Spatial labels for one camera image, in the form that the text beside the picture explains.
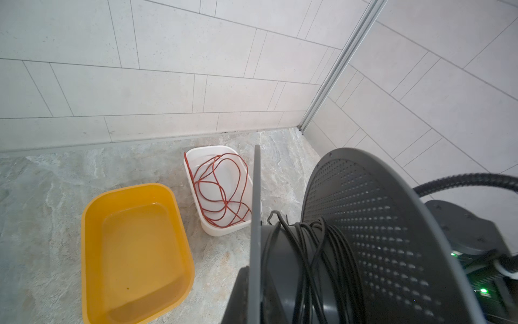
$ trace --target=red cable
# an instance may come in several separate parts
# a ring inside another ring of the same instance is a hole
[[[241,193],[241,197],[239,197],[239,201],[234,201],[232,200],[234,198],[234,196],[236,195],[236,192],[237,192],[237,188],[239,188],[239,184],[241,182],[241,169],[239,168],[239,165],[236,163],[236,161],[234,161],[233,159],[231,158],[224,158],[224,159],[221,159],[223,156],[225,155],[233,155],[233,156],[237,156],[238,158],[241,159],[241,161],[243,161],[246,169],[247,169],[247,174],[245,175],[244,177],[244,187],[243,187],[243,192]],[[192,173],[192,170],[191,170],[191,167],[189,166],[189,161],[187,160],[187,153],[184,152],[183,153],[183,158],[185,159],[185,164],[187,165],[187,169],[189,170],[189,176],[191,178],[191,181],[192,181],[192,184],[193,184],[193,187],[194,187],[194,193],[196,195],[196,199],[198,200],[198,205],[199,205],[199,208],[200,210],[202,211],[202,215],[203,217],[205,218],[205,220],[207,222],[209,222],[209,224],[217,227],[217,228],[227,228],[227,227],[230,227],[232,225],[235,225],[239,222],[244,222],[244,218],[248,215],[248,213],[252,214],[252,210],[248,207],[247,204],[245,204],[242,200],[243,200],[243,196],[244,196],[244,191],[245,189],[247,188],[247,179],[248,179],[248,165],[247,163],[243,160],[242,157],[240,157],[239,155],[237,154],[234,154],[234,153],[225,153],[225,154],[221,154],[221,155],[216,155],[215,157],[213,158],[210,158],[208,159],[207,161],[205,161],[204,163],[202,163],[198,169],[196,170],[196,172]],[[234,165],[237,167],[237,171],[239,172],[239,178],[237,180],[237,184],[236,184],[236,189],[234,190],[234,192],[232,193],[232,195],[227,198],[227,194],[225,192],[225,190],[223,189],[223,187],[220,185],[220,182],[218,181],[218,178],[216,177],[216,169],[221,165],[221,163],[223,161],[226,161],[226,160],[229,160],[231,161],[232,163],[234,163]],[[200,177],[198,180],[194,180],[196,178],[196,175],[198,174],[198,171],[200,171],[200,168],[205,165],[206,163],[208,163],[207,167],[205,168],[205,170],[201,173]],[[205,180],[208,176],[210,175],[213,175],[214,177],[214,181],[208,181],[208,180]],[[211,199],[208,199],[205,197],[205,195],[203,195],[202,193],[202,190],[200,188],[200,184],[213,184],[213,185],[216,185],[218,186],[219,190],[220,190],[220,194],[221,194],[221,199],[220,200],[211,200]],[[209,210],[209,209],[206,209],[202,206],[202,203],[201,201],[199,200],[199,196],[198,196],[198,192],[199,194],[207,201],[210,201],[210,202],[215,202],[215,203],[223,203],[223,207],[219,210]],[[236,203],[236,204],[239,204],[239,207],[237,209],[237,211],[233,211],[230,207],[229,207],[229,204],[230,203]],[[246,210],[246,213],[243,215],[243,216],[239,216],[239,211],[241,210],[241,206],[244,205],[247,210]],[[213,218],[210,218],[208,217],[205,212],[208,212],[208,213],[219,213],[221,211],[224,211],[223,212],[223,215],[218,218],[218,219],[213,219]],[[232,218],[232,220],[225,226],[221,226],[221,225],[218,225],[216,224],[216,221],[219,221],[221,219],[223,219],[223,217],[225,217],[227,211],[230,211],[232,214],[234,214],[234,217]]]

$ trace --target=marble floor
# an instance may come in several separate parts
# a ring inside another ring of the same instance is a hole
[[[299,220],[319,156],[296,129],[0,159],[0,323],[82,323],[81,213],[102,192],[148,182],[174,192],[195,264],[187,299],[152,323],[220,322],[237,272],[249,262],[250,228],[221,237],[202,230],[182,156],[227,145],[252,165],[255,144],[262,217],[278,209]]]

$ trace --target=perforated plate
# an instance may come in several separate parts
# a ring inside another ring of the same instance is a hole
[[[302,221],[323,217],[355,252],[368,323],[485,323],[439,226],[388,165],[339,148],[317,164]]]

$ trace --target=black hose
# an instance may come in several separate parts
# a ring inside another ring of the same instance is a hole
[[[468,173],[449,176],[427,182],[414,188],[419,197],[434,192],[465,186],[485,186],[509,189],[518,192],[518,178],[493,173]]]

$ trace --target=yellow plastic basin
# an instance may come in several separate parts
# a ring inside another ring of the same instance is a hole
[[[86,324],[146,323],[178,306],[194,262],[172,191],[145,184],[105,192],[81,222]]]

